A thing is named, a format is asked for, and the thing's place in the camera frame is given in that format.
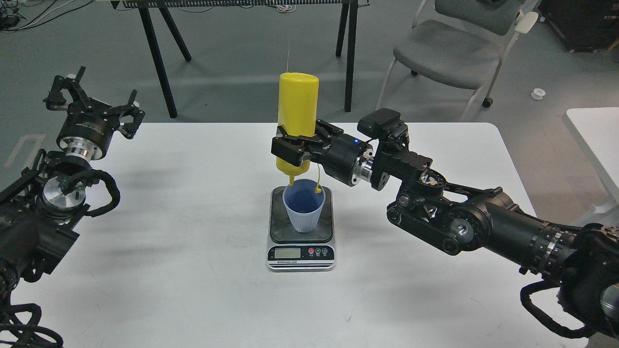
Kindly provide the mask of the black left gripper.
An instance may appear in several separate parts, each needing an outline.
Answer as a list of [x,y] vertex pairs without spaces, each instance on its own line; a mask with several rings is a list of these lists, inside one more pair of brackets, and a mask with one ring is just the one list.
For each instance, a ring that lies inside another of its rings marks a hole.
[[56,138],[58,147],[72,156],[100,160],[108,152],[113,133],[133,139],[146,113],[135,102],[137,90],[131,92],[126,105],[115,107],[89,97],[80,86],[85,72],[81,66],[76,75],[56,75],[44,104],[47,110],[67,112]]

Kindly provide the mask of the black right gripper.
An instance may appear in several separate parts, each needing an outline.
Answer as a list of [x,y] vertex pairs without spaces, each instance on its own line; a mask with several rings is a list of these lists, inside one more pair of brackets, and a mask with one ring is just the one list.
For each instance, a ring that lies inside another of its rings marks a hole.
[[373,146],[321,119],[313,136],[292,136],[278,126],[270,151],[294,167],[306,160],[320,163],[327,175],[350,187],[370,182],[373,171]]

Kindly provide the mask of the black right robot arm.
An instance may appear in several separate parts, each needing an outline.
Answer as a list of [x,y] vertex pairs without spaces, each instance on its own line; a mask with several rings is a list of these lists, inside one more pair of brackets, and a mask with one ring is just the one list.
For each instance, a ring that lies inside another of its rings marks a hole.
[[486,247],[542,280],[520,290],[520,302],[543,326],[566,338],[595,333],[618,337],[618,228],[582,227],[541,220],[520,209],[502,188],[450,183],[432,160],[409,150],[400,113],[381,108],[358,122],[378,140],[373,150],[331,123],[318,120],[309,136],[283,126],[272,139],[274,156],[295,167],[304,161],[353,187],[358,180],[380,191],[390,177],[401,181],[386,209],[392,224],[448,255]]

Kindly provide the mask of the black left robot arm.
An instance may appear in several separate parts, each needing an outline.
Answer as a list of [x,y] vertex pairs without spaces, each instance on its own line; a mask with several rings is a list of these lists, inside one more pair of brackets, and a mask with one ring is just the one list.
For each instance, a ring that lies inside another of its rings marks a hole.
[[90,163],[106,156],[114,132],[132,139],[145,117],[136,90],[119,106],[89,97],[80,86],[85,70],[56,76],[44,99],[47,109],[67,113],[56,139],[59,150],[40,148],[32,166],[1,192],[1,330],[13,335],[6,342],[12,348],[63,346],[58,333],[40,326],[41,308],[11,304],[11,294],[20,281],[37,282],[55,270],[78,239],[74,227],[81,218],[117,207],[115,179]]

